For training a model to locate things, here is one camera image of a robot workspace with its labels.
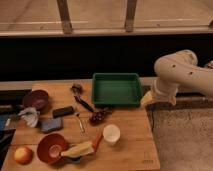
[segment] cup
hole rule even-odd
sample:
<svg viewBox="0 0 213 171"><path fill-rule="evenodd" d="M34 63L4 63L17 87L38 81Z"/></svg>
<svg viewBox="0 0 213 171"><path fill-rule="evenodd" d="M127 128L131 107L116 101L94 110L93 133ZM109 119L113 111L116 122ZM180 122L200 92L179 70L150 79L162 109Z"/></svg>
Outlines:
<svg viewBox="0 0 213 171"><path fill-rule="evenodd" d="M104 140L108 143L108 145L115 145L116 142L120 139L120 135L120 129L116 125L109 124L104 127L103 137Z"/></svg>

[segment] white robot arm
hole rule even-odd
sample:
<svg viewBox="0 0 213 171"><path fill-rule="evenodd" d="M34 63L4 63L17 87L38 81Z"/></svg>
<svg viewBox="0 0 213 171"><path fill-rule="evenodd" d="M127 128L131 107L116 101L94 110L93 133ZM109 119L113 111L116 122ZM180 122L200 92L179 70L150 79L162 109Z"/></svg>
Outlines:
<svg viewBox="0 0 213 171"><path fill-rule="evenodd" d="M159 58L154 65L157 79L142 99L142 105L155 102L176 104L178 86L183 85L213 97L213 70L197 66L197 57L182 50Z"/></svg>

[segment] green plastic tray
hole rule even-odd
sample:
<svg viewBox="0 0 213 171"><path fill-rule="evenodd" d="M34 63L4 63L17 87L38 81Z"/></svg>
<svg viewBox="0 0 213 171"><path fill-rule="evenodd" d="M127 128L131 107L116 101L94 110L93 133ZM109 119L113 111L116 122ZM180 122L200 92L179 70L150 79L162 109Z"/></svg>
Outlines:
<svg viewBox="0 0 213 171"><path fill-rule="evenodd" d="M96 107L139 107L142 88L136 73L95 73L92 102Z"/></svg>

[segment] red bowl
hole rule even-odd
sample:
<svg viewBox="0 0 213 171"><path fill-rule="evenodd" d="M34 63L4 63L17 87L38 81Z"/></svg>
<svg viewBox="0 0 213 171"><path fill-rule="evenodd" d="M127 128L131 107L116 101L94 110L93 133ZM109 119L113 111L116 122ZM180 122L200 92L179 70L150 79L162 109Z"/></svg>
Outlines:
<svg viewBox="0 0 213 171"><path fill-rule="evenodd" d="M60 153L67 150L68 147L69 145L62 135L49 134L39 142L37 155L42 162L53 164L61 158Z"/></svg>
<svg viewBox="0 0 213 171"><path fill-rule="evenodd" d="M49 100L49 95L44 90L34 90L30 93L26 94L23 98L23 106L27 107L35 107L36 110L43 109Z"/></svg>

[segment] apple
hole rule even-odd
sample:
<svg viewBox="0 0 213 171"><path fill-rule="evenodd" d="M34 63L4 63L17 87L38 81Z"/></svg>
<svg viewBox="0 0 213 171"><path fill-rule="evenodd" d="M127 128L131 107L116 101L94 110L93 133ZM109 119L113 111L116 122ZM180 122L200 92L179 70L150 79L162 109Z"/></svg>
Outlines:
<svg viewBox="0 0 213 171"><path fill-rule="evenodd" d="M19 164L27 164L31 161L33 151L28 147L19 147L14 153L14 160Z"/></svg>

